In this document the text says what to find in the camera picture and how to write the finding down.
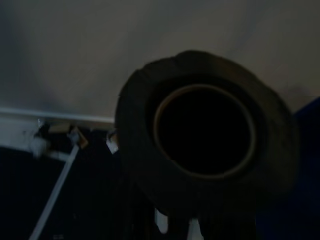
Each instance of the white cable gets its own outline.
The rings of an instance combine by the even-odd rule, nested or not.
[[[49,215],[50,215],[50,213],[56,203],[56,200],[59,196],[61,188],[65,183],[65,180],[67,178],[69,170],[70,170],[70,168],[76,158],[78,150],[79,150],[79,147],[77,145],[75,145],[69,155],[68,160],[64,164],[64,167],[60,173],[60,176],[54,185],[54,188],[51,192],[51,195],[50,195],[48,201],[46,202],[46,205],[42,211],[42,214],[41,214],[40,218],[38,219],[38,222],[36,223],[35,228],[31,234],[31,236],[29,237],[29,240],[38,240],[38,238],[40,237],[40,234],[41,234],[42,230],[44,229],[46,222],[49,218]]]

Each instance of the tape roll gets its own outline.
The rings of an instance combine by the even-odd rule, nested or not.
[[[170,216],[252,213],[292,188],[296,123],[242,66],[186,51],[136,70],[115,123],[123,165]]]

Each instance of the white plastic piece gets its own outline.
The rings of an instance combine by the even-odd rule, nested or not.
[[[36,159],[39,159],[50,147],[50,142],[35,136],[29,143],[29,149]]]
[[[107,138],[105,143],[112,154],[116,153],[119,150],[118,145],[115,141],[112,141],[111,139]]]
[[[42,118],[38,118],[37,124],[38,128],[40,129],[43,125],[45,125],[46,121]]]
[[[160,233],[166,234],[168,231],[168,217],[154,209],[154,221],[159,228]]]
[[[204,237],[201,235],[199,221],[196,218],[193,218],[189,224],[189,231],[187,240],[204,240]]]
[[[71,140],[73,146],[76,145],[80,140],[80,136],[76,131],[70,132],[67,136]]]

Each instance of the white baseboard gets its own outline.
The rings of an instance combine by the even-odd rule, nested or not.
[[[37,121],[38,119],[42,119],[49,122],[70,122],[72,124],[80,126],[102,129],[113,128],[115,123],[115,119],[113,117],[67,114],[9,107],[0,107],[0,117],[31,121]]]

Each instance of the blue fabric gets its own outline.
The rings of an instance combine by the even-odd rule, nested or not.
[[[320,239],[320,98],[295,114],[300,133],[298,181],[288,198],[256,215],[263,240]]]

